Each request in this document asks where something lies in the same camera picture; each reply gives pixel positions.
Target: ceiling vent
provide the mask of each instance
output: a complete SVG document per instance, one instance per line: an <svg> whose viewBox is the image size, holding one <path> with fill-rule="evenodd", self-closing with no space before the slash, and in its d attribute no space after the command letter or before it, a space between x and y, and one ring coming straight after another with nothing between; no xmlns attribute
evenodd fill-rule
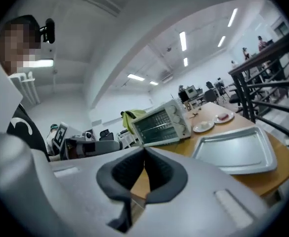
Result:
<svg viewBox="0 0 289 237"><path fill-rule="evenodd" d="M168 75L167 77L162 79L162 83L167 83L173 79L173 74Z"/></svg>

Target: desk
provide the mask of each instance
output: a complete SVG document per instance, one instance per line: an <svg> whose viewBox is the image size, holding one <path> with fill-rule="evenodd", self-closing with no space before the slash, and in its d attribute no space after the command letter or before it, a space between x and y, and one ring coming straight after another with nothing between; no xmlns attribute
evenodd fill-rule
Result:
<svg viewBox="0 0 289 237"><path fill-rule="evenodd" d="M198 112L199 114L197 116L188 120L191 122L192 126L194 126L201 121L210 120L215 115L227 111L228 110L222 106L216 105L214 103L207 103L202 106L202 109ZM191 117L192 113L195 112L197 111L192 110L187 113L187 116ZM181 154L186 157L190 157L194 151L195 144L200 136L226 132L243 127L249 127L252 125L254 125L254 123L252 123L248 119L238 114L235 114L234 119L226 124L215 125L212 130L204 133L197 134L192 131L192 136L189 139L183 140L176 145L169 145L158 148ZM248 186L259 196L265 196L275 191L284 181L289 178L289 150L273 135L267 133L267 136L272 144L277 158L277 168L273 171L264 173L233 176L236 180ZM132 187L131 192L141 198L145 198L145 196L150 192L149 179L145 170L143 170L143 172L139 176L138 180Z"/></svg>
<svg viewBox="0 0 289 237"><path fill-rule="evenodd" d="M202 100L203 98L204 98L204 94L201 93L201 94L199 94L198 96L195 96L195 97L189 99L189 100L188 100L188 103L190 104L190 103L193 102L193 101Z"/></svg>

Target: metal tray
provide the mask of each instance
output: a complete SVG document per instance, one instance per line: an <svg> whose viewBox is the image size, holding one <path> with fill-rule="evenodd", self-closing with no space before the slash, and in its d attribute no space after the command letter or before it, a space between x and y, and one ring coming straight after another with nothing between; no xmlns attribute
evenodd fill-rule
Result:
<svg viewBox="0 0 289 237"><path fill-rule="evenodd" d="M232 175L266 172L277 167L272 145L259 126L203 136L192 157Z"/></svg>

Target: window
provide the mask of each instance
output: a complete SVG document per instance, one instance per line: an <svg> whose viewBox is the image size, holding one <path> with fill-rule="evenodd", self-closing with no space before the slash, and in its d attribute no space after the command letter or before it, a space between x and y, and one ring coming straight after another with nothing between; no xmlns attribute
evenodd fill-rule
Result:
<svg viewBox="0 0 289 237"><path fill-rule="evenodd" d="M289 29L287 25L284 22L282 22L278 27L275 28L275 32L278 35L278 37L282 38L287 33L289 33Z"/></svg>

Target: yellow cloth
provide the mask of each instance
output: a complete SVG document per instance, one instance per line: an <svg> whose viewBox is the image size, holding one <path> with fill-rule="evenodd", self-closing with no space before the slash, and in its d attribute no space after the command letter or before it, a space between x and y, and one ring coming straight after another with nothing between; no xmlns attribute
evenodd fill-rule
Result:
<svg viewBox="0 0 289 237"><path fill-rule="evenodd" d="M131 112L133 115L135 115L136 118L146 114L143 110L129 110L126 112ZM126 112L123 113L123 127L125 127L130 133L134 134L132 128L131 128L131 121L133 120L130 115L128 115Z"/></svg>

